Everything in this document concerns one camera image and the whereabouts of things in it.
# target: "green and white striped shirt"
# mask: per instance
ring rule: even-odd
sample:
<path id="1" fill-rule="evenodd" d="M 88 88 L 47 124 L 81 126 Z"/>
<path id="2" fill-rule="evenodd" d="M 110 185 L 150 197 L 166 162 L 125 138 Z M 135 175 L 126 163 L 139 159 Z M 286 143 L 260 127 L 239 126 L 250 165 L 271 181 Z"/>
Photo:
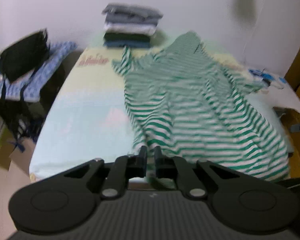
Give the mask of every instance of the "green and white striped shirt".
<path id="1" fill-rule="evenodd" d="M 214 61 L 195 33 L 140 58 L 124 48 L 113 68 L 124 77 L 135 152 L 146 145 L 151 155 L 161 146 L 167 156 L 207 159 L 262 179 L 288 175 L 284 140 L 244 98 L 260 85 Z"/>

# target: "stack of folded clothes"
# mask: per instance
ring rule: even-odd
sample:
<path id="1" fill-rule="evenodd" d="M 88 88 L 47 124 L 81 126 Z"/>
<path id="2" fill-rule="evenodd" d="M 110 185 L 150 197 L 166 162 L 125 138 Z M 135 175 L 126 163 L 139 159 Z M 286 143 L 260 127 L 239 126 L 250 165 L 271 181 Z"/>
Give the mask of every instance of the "stack of folded clothes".
<path id="1" fill-rule="evenodd" d="M 104 36 L 106 47 L 149 48 L 162 14 L 153 8 L 110 3 L 106 14 Z"/>

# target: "dark green folded garment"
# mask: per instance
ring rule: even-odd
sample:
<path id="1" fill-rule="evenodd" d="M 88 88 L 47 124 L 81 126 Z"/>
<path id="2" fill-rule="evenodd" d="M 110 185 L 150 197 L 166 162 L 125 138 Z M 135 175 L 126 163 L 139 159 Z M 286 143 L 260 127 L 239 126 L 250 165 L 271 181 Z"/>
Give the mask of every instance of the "dark green folded garment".
<path id="1" fill-rule="evenodd" d="M 142 41 L 150 42 L 150 37 L 143 34 L 128 34 L 128 33 L 106 33 L 105 41 Z"/>

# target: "blue patterned cloth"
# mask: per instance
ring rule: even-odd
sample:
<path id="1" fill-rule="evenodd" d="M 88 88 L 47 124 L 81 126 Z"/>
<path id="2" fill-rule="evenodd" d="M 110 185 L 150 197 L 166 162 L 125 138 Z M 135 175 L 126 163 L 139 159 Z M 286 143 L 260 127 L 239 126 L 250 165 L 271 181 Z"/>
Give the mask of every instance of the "blue patterned cloth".
<path id="1" fill-rule="evenodd" d="M 45 61 L 42 67 L 32 78 L 24 92 L 24 99 L 26 102 L 38 102 L 40 100 L 40 90 L 51 78 L 54 72 L 58 69 L 61 62 L 68 56 L 72 51 L 77 48 L 77 44 L 72 41 L 60 42 L 51 44 L 50 46 L 50 57 Z M 6 83 L 6 99 L 7 100 L 20 100 L 20 90 L 29 81 L 32 71 L 26 74 L 21 80 L 10 84 L 8 80 Z M 3 81 L 0 82 L 0 98 L 2 91 Z"/>

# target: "wall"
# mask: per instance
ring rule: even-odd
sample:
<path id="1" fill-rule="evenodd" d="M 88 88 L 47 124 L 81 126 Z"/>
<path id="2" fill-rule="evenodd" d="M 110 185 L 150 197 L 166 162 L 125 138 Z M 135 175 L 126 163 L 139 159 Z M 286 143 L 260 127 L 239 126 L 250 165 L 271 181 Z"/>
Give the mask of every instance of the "wall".
<path id="1" fill-rule="evenodd" d="M 84 48 L 101 33 L 100 12 L 111 1 L 159 8 L 165 32 L 195 30 L 239 61 L 280 74 L 300 46 L 300 0 L 0 0 L 0 50 L 44 27 L 52 41 L 74 40 Z"/>

